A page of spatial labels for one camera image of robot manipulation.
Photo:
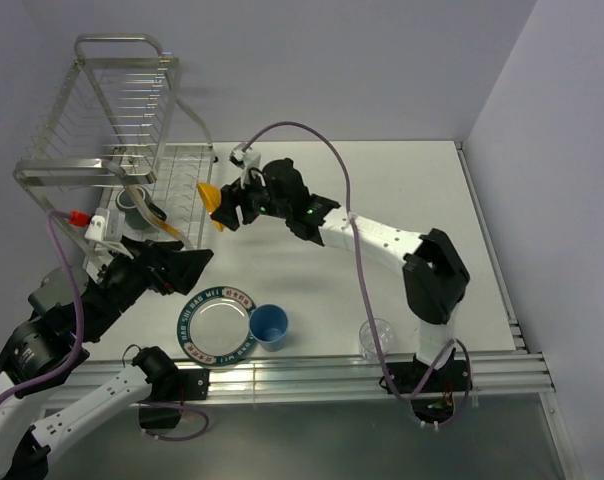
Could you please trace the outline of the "dark grey mug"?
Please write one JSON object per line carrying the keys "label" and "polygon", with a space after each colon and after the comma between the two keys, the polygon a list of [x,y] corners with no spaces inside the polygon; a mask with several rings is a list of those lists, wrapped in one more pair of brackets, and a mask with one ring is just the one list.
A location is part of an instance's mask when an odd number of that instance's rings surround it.
{"label": "dark grey mug", "polygon": [[[165,221],[167,219],[166,213],[152,202],[152,198],[148,190],[142,186],[136,186],[135,189],[141,195],[142,200],[149,210],[155,216]],[[145,231],[152,228],[151,224],[148,223],[138,211],[133,197],[126,189],[121,190],[117,194],[115,202],[117,209],[124,213],[125,222],[130,228],[137,231]]]}

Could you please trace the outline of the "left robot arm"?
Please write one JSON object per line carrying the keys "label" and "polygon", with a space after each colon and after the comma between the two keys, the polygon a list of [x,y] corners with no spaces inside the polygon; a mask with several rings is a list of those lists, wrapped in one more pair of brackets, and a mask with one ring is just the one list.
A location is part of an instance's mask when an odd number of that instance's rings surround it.
{"label": "left robot arm", "polygon": [[173,400],[181,389],[173,360],[145,347],[108,385],[87,395],[49,424],[36,421],[43,404],[88,359],[86,343],[101,336],[146,292],[191,292],[213,257],[209,249],[186,250],[179,241],[123,240],[99,278],[76,279],[68,265],[70,299],[55,283],[33,292],[31,317],[0,352],[0,479],[43,479],[53,457],[73,438],[117,410],[138,401]]}

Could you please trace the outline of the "clear glass cup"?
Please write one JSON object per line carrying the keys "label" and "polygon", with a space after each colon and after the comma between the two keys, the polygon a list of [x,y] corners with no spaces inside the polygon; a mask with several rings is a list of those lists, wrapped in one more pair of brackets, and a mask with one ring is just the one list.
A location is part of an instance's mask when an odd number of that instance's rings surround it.
{"label": "clear glass cup", "polygon": [[395,344],[395,330],[386,320],[381,318],[374,319],[375,329],[371,328],[370,322],[365,321],[359,329],[359,352],[367,360],[376,359],[376,344],[381,347],[383,355],[388,354]]}

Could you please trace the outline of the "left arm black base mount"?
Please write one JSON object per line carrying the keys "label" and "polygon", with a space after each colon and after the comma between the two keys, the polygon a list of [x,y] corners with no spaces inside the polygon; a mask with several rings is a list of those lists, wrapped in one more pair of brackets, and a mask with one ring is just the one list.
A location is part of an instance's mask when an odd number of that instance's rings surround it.
{"label": "left arm black base mount", "polygon": [[[169,379],[154,385],[149,397],[137,403],[137,420],[142,436],[154,441],[181,443],[203,436],[211,426],[209,415],[192,401],[207,399],[210,371],[180,369]],[[182,420],[196,419],[197,429],[178,434]]]}

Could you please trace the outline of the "yellow plastic bowl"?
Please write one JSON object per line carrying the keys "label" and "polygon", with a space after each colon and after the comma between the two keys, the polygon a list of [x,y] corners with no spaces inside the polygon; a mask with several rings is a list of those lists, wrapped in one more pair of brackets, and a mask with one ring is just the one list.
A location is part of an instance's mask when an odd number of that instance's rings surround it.
{"label": "yellow plastic bowl", "polygon": [[213,219],[213,212],[222,203],[222,195],[220,189],[211,184],[198,182],[197,190],[203,202],[203,205],[209,215],[209,218],[212,220],[217,231],[222,232],[225,229],[225,226]]}

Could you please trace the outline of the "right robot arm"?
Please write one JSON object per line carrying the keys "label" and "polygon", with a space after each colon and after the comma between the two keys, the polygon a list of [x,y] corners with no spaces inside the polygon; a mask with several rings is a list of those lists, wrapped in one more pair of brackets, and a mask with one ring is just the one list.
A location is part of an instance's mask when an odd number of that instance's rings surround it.
{"label": "right robot arm", "polygon": [[197,190],[217,230],[231,234],[210,256],[179,308],[179,350],[205,367],[225,368],[257,351],[328,352],[360,324],[373,354],[386,353],[363,264],[393,276],[390,300],[405,300],[417,323],[411,373],[425,389],[444,383],[453,364],[453,317],[469,273],[447,234],[403,231],[309,190],[289,158],[261,164],[235,153],[237,179]]}

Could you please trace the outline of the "blue plastic cup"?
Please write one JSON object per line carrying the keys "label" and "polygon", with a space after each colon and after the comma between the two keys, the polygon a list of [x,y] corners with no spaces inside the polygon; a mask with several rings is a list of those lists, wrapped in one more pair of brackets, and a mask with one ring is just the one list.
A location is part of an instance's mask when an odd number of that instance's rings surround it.
{"label": "blue plastic cup", "polygon": [[265,304],[256,308],[249,319],[249,331],[258,344],[268,352],[284,347],[289,320],[286,312],[277,305]]}

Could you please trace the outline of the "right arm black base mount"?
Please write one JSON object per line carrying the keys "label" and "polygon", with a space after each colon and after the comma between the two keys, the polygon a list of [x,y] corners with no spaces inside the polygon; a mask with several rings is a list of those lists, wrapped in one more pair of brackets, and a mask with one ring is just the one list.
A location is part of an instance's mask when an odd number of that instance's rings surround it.
{"label": "right arm black base mount", "polygon": [[427,367],[417,360],[391,362],[387,367],[400,395],[408,398],[417,392],[409,403],[421,428],[441,428],[468,403],[473,382],[468,364],[463,360],[449,360],[434,369],[425,381]]}

